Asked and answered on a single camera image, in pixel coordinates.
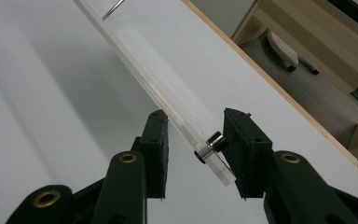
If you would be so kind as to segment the clear acrylic plate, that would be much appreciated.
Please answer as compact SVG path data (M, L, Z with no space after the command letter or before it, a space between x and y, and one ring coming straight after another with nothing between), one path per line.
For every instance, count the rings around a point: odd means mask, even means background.
M189 48L195 41L181 37L187 33L186 6L175 0L172 9L159 0L125 0L102 21L94 2L74 1L194 150L203 149L216 129L198 96L209 85L196 80L198 53ZM224 185L235 181L218 153L206 164Z

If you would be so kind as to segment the wooden cabinet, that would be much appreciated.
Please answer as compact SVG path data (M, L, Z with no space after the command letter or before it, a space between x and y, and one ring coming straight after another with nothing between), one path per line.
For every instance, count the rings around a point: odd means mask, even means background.
M358 22L329 0L251 0L232 40L270 29L358 104ZM358 153L358 124L349 151Z

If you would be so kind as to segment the short metal standoff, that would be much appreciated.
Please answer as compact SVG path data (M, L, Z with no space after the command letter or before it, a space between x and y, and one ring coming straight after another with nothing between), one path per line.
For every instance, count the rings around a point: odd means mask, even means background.
M203 164L213 154L221 152L228 146L228 140L219 131L215 132L206 140L206 146L201 150L195 150L194 154Z

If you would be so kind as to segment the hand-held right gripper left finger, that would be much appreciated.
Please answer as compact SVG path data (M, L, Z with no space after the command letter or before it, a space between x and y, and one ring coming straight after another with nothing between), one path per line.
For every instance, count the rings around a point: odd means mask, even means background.
M131 149L111 159L91 223L146 224L147 201L165 197L168 161L168 116L157 110Z

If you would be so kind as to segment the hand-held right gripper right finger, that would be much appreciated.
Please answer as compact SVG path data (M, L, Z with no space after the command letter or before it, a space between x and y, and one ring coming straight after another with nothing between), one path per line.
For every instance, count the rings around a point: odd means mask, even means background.
M274 151L248 114L224 110L223 154L243 199L262 198L269 224L358 224L358 217L310 163L291 151Z

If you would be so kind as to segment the thin metal pin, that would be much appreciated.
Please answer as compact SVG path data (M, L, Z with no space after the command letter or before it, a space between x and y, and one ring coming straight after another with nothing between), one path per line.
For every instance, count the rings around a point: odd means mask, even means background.
M122 5L125 0L118 0L102 17L102 21L105 21L114 11L116 11L120 5Z

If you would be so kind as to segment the white board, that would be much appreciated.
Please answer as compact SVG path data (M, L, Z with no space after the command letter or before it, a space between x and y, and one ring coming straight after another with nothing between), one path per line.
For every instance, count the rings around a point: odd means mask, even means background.
M275 149L303 155L358 196L358 169L186 8L181 37L195 41L196 80L209 85L198 96L215 131L226 108L248 112ZM0 224L36 189L80 190L104 177L156 109L74 0L0 0Z

